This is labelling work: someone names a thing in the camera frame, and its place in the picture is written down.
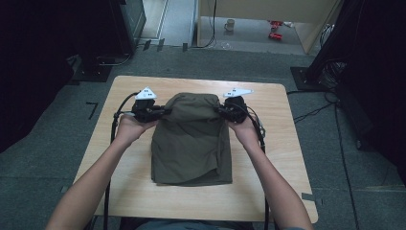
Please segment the cable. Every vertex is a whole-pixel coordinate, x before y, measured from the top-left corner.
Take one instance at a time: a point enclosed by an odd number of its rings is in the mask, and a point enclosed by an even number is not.
[[[386,167],[386,172],[385,172],[385,176],[383,177],[383,181],[381,183],[381,186],[384,186],[386,183],[386,179],[388,178],[388,174],[389,174],[389,168],[390,168],[391,164],[388,163],[388,166]]]
[[[216,12],[216,9],[217,9],[217,0],[214,0],[213,26],[212,26],[211,21],[209,20],[210,26],[211,26],[212,29],[213,29],[212,38],[210,39],[210,41],[209,41],[205,46],[203,46],[203,47],[196,47],[196,48],[207,48],[207,47],[209,47],[209,46],[213,43],[213,41],[215,41],[215,12]]]
[[[83,228],[83,230],[93,230],[95,228],[95,223],[96,223],[97,219],[98,219],[98,216],[93,216],[92,219]]]
[[[320,111],[322,111],[323,109],[332,106],[334,103],[328,103],[318,109],[315,109],[305,115],[299,116],[297,118],[294,118],[293,120],[295,121],[295,124],[299,123],[300,121],[304,120],[305,118],[307,118],[308,116],[314,116],[317,115]]]
[[[343,62],[327,63],[323,69],[323,76],[327,81],[327,84],[331,85],[331,87],[336,87],[340,82],[338,77],[340,76],[341,72],[343,72],[345,67],[346,63]]]
[[[132,93],[128,95],[120,105],[119,109],[117,109],[117,112],[114,114],[114,119],[113,123],[111,124],[111,135],[110,135],[110,144],[113,143],[114,139],[116,138],[116,128],[118,125],[119,117],[120,114],[122,114],[122,109],[126,102],[133,96],[136,96],[138,93]],[[105,189],[104,193],[104,211],[103,211],[103,229],[107,230],[108,228],[108,202],[110,198],[110,182],[108,182],[107,188]]]
[[[131,54],[126,54],[126,55],[127,55],[127,58],[126,58],[124,61],[122,61],[122,62],[119,62],[119,63],[112,63],[112,64],[99,63],[99,65],[100,65],[100,66],[118,66],[118,65],[122,65],[122,64],[126,63],[126,62],[129,60],[129,58],[131,57]],[[96,59],[99,60],[99,58],[102,58],[102,57],[105,57],[105,56],[99,56],[99,57],[96,57]]]
[[[354,213],[354,218],[355,218],[355,228],[357,230],[359,230],[358,215],[357,215],[357,212],[356,212],[356,209],[355,209],[355,202],[354,202],[354,197],[353,197],[353,193],[352,193],[352,187],[351,187],[351,183],[350,183],[349,171],[347,169],[346,157],[344,155],[343,137],[341,136],[341,128],[340,128],[340,124],[338,122],[337,110],[338,110],[338,105],[336,104],[335,109],[334,109],[334,115],[335,115],[335,124],[337,125],[337,130],[338,130],[338,138],[339,138],[339,142],[340,142],[341,160],[343,162],[344,173],[346,174],[346,179],[347,179],[347,183],[348,183],[349,190],[350,190],[351,206],[352,206],[352,211]]]
[[[259,138],[259,144],[260,144],[260,148],[263,151],[263,154],[266,154],[265,151],[265,142],[263,141],[263,135],[260,132],[260,123],[259,123],[259,117],[257,115],[257,113],[254,111],[254,109],[252,109],[251,107],[247,106],[247,108],[249,108],[256,116],[256,120],[254,120],[254,118],[251,116],[251,114],[244,109],[243,107],[241,107],[240,105],[236,104],[236,103],[227,103],[227,104],[231,104],[237,108],[239,108],[241,111],[243,111],[247,117],[251,120],[251,122],[253,123],[254,129],[257,132],[258,138]],[[268,200],[265,197],[265,222],[263,224],[263,229],[264,230],[268,230],[268,225],[269,225],[269,204],[268,204]]]

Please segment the olive green bag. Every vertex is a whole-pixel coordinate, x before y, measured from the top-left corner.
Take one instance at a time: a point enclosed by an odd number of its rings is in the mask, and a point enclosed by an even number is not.
[[[229,129],[214,108],[213,94],[179,93],[165,109],[152,136],[151,177],[155,183],[206,186],[232,183]]]

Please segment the right hand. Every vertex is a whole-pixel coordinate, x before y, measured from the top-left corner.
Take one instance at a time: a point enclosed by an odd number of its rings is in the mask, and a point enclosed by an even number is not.
[[[228,125],[246,150],[259,147],[258,135],[250,118],[245,118],[240,124],[228,122]]]

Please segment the wooden table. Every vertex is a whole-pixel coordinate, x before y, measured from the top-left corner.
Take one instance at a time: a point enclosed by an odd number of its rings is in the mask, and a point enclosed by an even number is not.
[[[149,86],[165,103],[176,93],[212,93],[223,103],[223,93],[233,88],[253,89],[244,100],[259,115],[265,129],[266,155],[299,196],[312,194],[304,159],[293,123],[284,87],[273,83],[219,80],[185,80],[118,76],[110,89],[101,116],[76,179],[105,151],[110,142],[113,114],[131,93]],[[130,110],[129,100],[123,110]],[[158,186],[150,179],[150,143],[154,129],[149,129],[127,149],[111,180],[109,215],[165,219],[212,219],[264,221],[264,193],[252,163],[230,131],[233,184],[206,187]],[[102,215],[104,199],[96,215]],[[304,200],[312,222],[318,219],[313,201]]]
[[[202,16],[213,17],[214,1],[197,5],[197,45],[200,44]],[[295,29],[308,54],[327,23],[341,10],[341,0],[218,0],[216,17],[295,22]]]

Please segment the table top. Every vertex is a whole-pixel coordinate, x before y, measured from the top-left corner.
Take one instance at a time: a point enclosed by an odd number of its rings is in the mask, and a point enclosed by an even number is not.
[[[259,115],[266,129],[266,155],[302,197],[312,194],[296,128],[281,84],[221,80],[186,80],[118,76],[110,89],[87,150],[80,164],[77,180],[109,146],[113,114],[131,93],[149,86],[158,96],[157,105],[180,92],[211,93],[224,103],[223,93],[233,88],[254,90],[244,95],[244,101]],[[134,100],[128,100],[123,111],[130,110]],[[111,179],[109,215],[164,219],[212,219],[264,221],[264,193],[252,163],[230,131],[233,164],[233,184],[204,187],[157,185],[151,174],[151,137],[154,128],[124,153]],[[104,198],[96,211],[102,215]],[[304,200],[312,222],[318,214],[313,201]]]

